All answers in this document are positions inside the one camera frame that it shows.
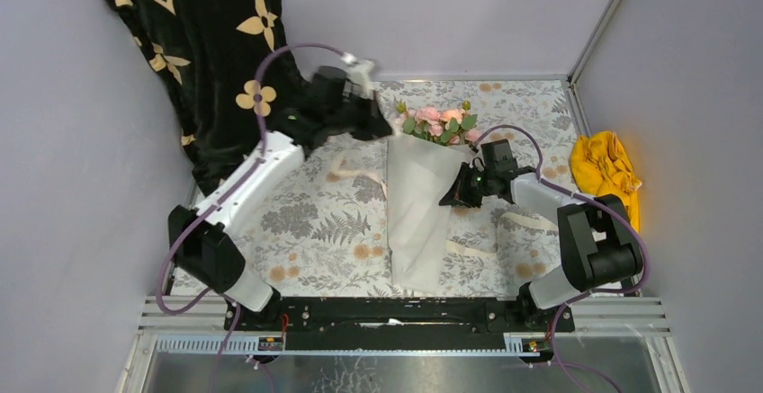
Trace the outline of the cream printed ribbon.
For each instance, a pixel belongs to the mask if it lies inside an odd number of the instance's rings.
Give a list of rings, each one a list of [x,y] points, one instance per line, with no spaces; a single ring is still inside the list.
[[[329,173],[337,180],[363,176],[374,181],[380,186],[382,199],[386,201],[388,188],[380,175],[371,170],[345,169],[343,167],[346,163],[345,153],[342,151],[332,159]],[[498,252],[501,233],[503,231],[508,232],[511,228],[533,231],[541,235],[550,235],[558,231],[557,227],[548,219],[543,219],[537,215],[527,216],[516,211],[502,210],[495,215],[493,226],[484,226],[474,233],[470,232],[470,237],[467,237],[465,233],[449,237],[446,241],[447,251],[466,256],[495,256]]]

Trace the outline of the pink fake flower bouquet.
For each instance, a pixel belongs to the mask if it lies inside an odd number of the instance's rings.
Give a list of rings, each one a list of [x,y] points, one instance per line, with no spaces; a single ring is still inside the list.
[[[394,110],[398,114],[396,125],[402,134],[439,146],[473,147],[482,135],[477,128],[478,115],[469,101],[444,111],[434,106],[414,109],[397,101]]]

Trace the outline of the white translucent wrapping paper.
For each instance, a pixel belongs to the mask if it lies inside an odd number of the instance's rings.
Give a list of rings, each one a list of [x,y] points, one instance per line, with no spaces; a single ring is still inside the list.
[[[439,201],[471,158],[467,146],[444,147],[410,135],[388,139],[387,241],[394,286],[437,293],[451,214]]]

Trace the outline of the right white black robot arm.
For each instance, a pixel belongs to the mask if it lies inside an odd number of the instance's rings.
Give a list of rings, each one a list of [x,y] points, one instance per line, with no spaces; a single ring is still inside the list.
[[[523,284],[509,306],[524,330],[537,332],[562,304],[644,271],[641,240],[617,196],[583,195],[545,181],[535,168],[518,164],[506,141],[489,142],[479,157],[462,163],[439,203],[479,208],[487,197],[532,210],[557,228],[560,266]]]

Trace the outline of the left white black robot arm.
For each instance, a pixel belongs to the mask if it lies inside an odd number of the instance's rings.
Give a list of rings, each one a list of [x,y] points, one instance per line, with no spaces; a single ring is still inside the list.
[[[307,92],[273,115],[263,140],[225,183],[193,208],[177,206],[168,217],[175,265],[244,307],[245,320],[256,330],[274,327],[280,309],[272,301],[274,288],[247,269],[232,237],[248,212],[330,137],[374,141],[392,134],[371,81],[373,67],[370,60],[345,69],[319,67]]]

